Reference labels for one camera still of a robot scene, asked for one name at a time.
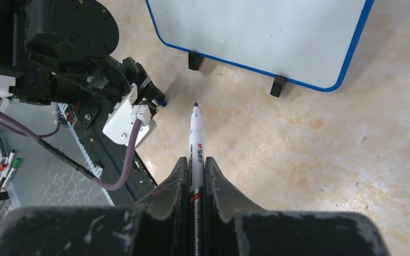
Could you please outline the blue framed whiteboard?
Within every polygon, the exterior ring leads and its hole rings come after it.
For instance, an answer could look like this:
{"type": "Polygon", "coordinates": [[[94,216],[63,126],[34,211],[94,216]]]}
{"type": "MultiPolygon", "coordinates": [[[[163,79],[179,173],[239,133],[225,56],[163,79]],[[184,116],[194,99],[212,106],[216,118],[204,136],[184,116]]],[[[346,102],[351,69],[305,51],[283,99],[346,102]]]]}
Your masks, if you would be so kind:
{"type": "Polygon", "coordinates": [[[159,40],[320,92],[338,89],[373,1],[147,1],[159,40]]]}

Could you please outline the white whiteboard marker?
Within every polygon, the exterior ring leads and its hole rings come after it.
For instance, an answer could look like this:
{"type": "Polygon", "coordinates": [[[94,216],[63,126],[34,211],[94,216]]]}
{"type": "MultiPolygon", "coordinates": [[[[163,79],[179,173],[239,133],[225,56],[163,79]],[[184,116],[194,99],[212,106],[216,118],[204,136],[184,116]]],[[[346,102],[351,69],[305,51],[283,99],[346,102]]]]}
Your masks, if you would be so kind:
{"type": "Polygon", "coordinates": [[[204,229],[204,156],[199,104],[193,106],[190,123],[190,157],[188,160],[188,214],[191,255],[206,254],[204,229]]]}

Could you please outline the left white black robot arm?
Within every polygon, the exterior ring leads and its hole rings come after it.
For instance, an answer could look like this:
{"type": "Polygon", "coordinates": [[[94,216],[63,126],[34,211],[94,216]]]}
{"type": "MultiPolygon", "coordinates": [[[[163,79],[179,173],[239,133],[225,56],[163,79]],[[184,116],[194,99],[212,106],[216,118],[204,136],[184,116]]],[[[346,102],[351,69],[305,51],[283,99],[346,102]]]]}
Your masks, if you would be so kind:
{"type": "Polygon", "coordinates": [[[93,135],[128,94],[156,114],[165,95],[140,63],[111,56],[118,43],[98,1],[0,1],[0,98],[65,103],[76,132],[93,135]]]}

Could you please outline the dark blue marker cap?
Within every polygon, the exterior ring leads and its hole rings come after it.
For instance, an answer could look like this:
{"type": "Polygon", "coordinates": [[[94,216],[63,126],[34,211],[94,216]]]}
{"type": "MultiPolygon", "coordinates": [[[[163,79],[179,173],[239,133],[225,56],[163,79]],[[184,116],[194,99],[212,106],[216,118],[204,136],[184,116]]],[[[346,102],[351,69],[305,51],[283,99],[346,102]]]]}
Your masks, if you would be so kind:
{"type": "Polygon", "coordinates": [[[166,107],[167,106],[167,101],[164,98],[156,98],[155,101],[157,102],[158,105],[161,107],[166,107]]]}

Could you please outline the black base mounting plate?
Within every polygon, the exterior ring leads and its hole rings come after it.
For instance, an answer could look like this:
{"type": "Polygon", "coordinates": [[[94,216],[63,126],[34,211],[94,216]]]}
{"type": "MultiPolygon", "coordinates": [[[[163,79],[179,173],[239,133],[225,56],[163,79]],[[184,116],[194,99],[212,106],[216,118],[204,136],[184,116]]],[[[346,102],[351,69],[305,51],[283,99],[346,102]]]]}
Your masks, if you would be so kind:
{"type": "MultiPolygon", "coordinates": [[[[102,168],[102,174],[95,176],[107,183],[116,183],[122,174],[127,147],[115,144],[102,133],[108,110],[109,108],[79,106],[73,114],[77,119],[73,128],[92,162],[102,168]]],[[[124,185],[115,191],[106,190],[115,205],[131,205],[158,185],[137,153],[132,160],[124,185]]]]}

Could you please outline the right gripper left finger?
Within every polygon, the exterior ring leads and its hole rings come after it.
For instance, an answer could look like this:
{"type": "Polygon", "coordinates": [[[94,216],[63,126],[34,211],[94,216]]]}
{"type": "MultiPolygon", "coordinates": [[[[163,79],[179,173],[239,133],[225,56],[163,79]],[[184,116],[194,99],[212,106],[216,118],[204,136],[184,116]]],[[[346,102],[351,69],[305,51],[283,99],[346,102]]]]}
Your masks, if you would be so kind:
{"type": "Polygon", "coordinates": [[[187,255],[187,177],[187,158],[180,157],[170,175],[137,203],[144,211],[134,255],[187,255]]]}

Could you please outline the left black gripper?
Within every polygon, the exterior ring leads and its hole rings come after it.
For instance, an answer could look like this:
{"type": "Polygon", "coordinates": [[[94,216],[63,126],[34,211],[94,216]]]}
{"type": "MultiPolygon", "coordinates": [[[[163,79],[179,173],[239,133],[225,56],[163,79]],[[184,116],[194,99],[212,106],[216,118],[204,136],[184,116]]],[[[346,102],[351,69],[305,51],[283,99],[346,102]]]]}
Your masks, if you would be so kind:
{"type": "MultiPolygon", "coordinates": [[[[93,59],[90,68],[68,80],[81,89],[81,107],[109,108],[107,118],[113,107],[130,93],[133,83],[138,92],[136,103],[147,104],[153,118],[161,107],[155,99],[165,99],[165,94],[154,85],[143,66],[130,57],[122,62],[112,57],[93,59]]],[[[141,125],[141,120],[135,120],[130,138],[136,140],[141,125]]]]}

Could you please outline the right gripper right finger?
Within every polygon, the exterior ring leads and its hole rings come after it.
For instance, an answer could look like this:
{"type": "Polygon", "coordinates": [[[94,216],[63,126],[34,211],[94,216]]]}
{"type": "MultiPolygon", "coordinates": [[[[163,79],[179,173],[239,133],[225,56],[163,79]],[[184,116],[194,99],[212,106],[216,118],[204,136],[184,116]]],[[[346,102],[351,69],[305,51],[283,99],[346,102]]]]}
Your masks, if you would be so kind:
{"type": "Polygon", "coordinates": [[[250,241],[240,215],[264,211],[222,173],[216,160],[205,162],[207,234],[211,255],[250,255],[250,241]]]}

